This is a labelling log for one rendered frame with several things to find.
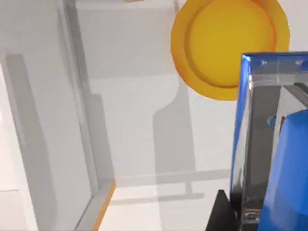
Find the white cabinet with wooden edge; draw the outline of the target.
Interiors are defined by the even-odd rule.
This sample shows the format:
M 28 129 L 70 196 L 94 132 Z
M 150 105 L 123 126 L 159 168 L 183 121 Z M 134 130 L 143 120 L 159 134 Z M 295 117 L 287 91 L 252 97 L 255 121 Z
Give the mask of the white cabinet with wooden edge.
M 90 230 L 114 177 L 96 80 L 167 74 L 174 0 L 0 0 L 0 109 L 25 231 Z

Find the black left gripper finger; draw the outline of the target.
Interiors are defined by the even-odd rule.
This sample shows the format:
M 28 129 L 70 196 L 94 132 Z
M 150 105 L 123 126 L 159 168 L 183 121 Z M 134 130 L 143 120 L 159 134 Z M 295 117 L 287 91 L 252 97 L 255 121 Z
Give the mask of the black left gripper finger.
M 235 212 L 224 190 L 218 190 L 206 231 L 235 231 Z

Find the yellow round plate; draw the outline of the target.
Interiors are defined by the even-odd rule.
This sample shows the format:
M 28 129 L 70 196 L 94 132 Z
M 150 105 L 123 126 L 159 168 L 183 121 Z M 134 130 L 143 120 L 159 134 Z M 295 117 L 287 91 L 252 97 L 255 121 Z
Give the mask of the yellow round plate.
M 186 0 L 171 30 L 176 71 L 195 92 L 234 101 L 244 53 L 289 50 L 278 0 Z

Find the blue and silver stapler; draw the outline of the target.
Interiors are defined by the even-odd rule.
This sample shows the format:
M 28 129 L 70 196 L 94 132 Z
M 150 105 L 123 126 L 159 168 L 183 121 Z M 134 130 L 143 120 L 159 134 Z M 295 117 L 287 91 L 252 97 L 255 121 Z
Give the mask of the blue and silver stapler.
M 305 109 L 308 51 L 242 56 L 230 182 L 238 231 L 257 228 L 284 119 Z

